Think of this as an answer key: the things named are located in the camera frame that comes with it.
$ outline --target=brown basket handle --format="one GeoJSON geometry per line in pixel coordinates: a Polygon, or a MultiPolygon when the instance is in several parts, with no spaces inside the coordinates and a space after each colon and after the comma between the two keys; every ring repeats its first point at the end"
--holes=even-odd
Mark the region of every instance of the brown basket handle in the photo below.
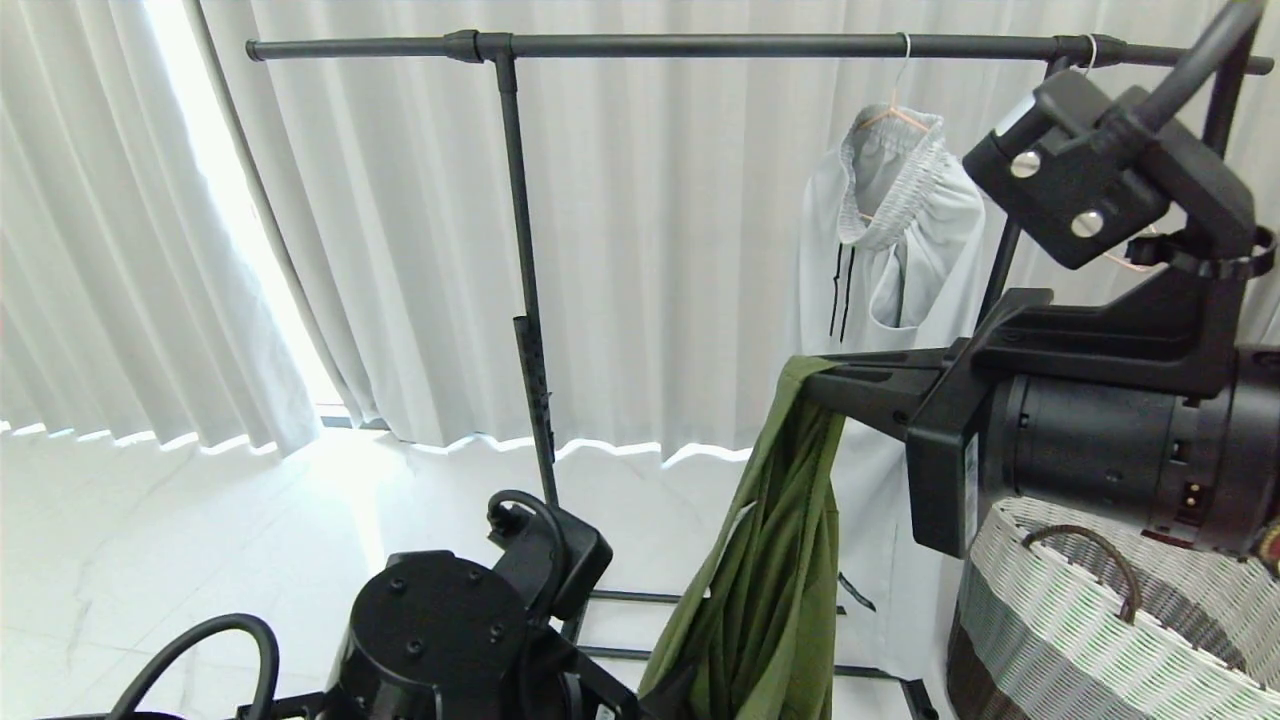
{"type": "Polygon", "coordinates": [[[1129,594],[1124,600],[1124,605],[1120,606],[1120,619],[1125,623],[1133,625],[1133,619],[1138,614],[1138,607],[1142,606],[1142,588],[1138,585],[1138,574],[1134,573],[1133,565],[1120,555],[1116,546],[1102,537],[1101,534],[1080,525],[1048,525],[1041,528],[1033,533],[1028,533],[1023,538],[1023,547],[1029,548],[1033,542],[1044,539],[1052,536],[1084,536],[1091,541],[1096,542],[1098,547],[1106,552],[1111,560],[1115,561],[1116,568],[1120,569],[1120,574],[1124,575],[1125,584],[1129,585],[1129,594]]]}

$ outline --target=green garment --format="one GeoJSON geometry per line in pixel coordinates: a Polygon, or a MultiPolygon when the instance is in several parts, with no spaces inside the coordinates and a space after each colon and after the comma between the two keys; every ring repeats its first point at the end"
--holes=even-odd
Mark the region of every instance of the green garment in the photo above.
{"type": "Polygon", "coordinates": [[[831,717],[840,542],[831,464],[844,418],[800,397],[800,386],[832,366],[797,356],[783,368],[716,547],[654,648],[641,697],[692,662],[689,707],[699,720],[831,717]]]}

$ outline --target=black metal rack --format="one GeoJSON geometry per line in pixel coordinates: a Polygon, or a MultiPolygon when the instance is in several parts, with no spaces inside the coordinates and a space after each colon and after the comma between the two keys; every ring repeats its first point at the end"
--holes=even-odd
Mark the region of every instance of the black metal rack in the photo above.
{"type": "MultiPolygon", "coordinates": [[[[525,155],[517,101],[517,58],[951,58],[986,60],[1039,60],[1046,77],[1073,65],[1103,68],[1119,64],[1172,67],[1185,53],[1180,47],[1130,45],[1106,35],[1014,37],[970,35],[512,35],[463,29],[440,37],[385,37],[264,42],[250,40],[246,51],[253,60],[291,58],[402,58],[435,56],[465,63],[490,61],[497,69],[498,92],[515,209],[520,275],[525,314],[515,318],[529,419],[532,427],[543,496],[558,505],[554,474],[554,437],[548,404],[547,368],[538,306],[534,245],[529,217],[525,155]]],[[[1249,58],[1249,74],[1267,74],[1270,58],[1249,58]]],[[[1006,220],[991,277],[983,295],[979,322],[1000,299],[1012,266],[1021,228],[1006,220]]],[[[672,594],[596,591],[598,601],[657,602],[675,605],[672,594]]],[[[576,642],[582,616],[566,623],[563,634],[576,642]]],[[[648,660],[640,650],[582,647],[596,656],[648,660]]],[[[924,684],[888,675],[874,667],[837,665],[836,675],[899,680],[913,717],[936,719],[924,684]]]]}

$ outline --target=white hanger hook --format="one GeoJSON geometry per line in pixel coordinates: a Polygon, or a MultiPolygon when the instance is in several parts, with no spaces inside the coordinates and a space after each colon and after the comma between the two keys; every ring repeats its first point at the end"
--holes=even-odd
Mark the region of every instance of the white hanger hook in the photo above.
{"type": "Polygon", "coordinates": [[[900,32],[899,35],[906,41],[906,55],[902,56],[902,67],[897,69],[897,77],[893,78],[893,95],[890,105],[897,105],[897,86],[902,83],[902,73],[906,72],[906,65],[911,61],[911,33],[900,32]]]}
{"type": "Polygon", "coordinates": [[[1093,69],[1093,63],[1098,61],[1098,38],[1093,37],[1092,32],[1089,35],[1087,35],[1085,37],[1089,38],[1089,47],[1092,50],[1089,53],[1089,67],[1084,68],[1084,76],[1088,77],[1089,76],[1089,70],[1093,69]]]}

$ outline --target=screw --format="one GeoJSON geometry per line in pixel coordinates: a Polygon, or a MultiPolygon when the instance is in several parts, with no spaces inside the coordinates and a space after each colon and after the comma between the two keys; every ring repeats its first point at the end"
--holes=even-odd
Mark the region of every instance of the screw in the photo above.
{"type": "Polygon", "coordinates": [[[1009,172],[1014,174],[1015,178],[1029,178],[1039,172],[1039,152],[1034,150],[1028,150],[1014,158],[1014,161],[1009,165],[1009,172]]]}
{"type": "Polygon", "coordinates": [[[1071,220],[1071,232],[1075,237],[1093,237],[1102,232],[1106,218],[1097,210],[1085,210],[1071,220]]]}

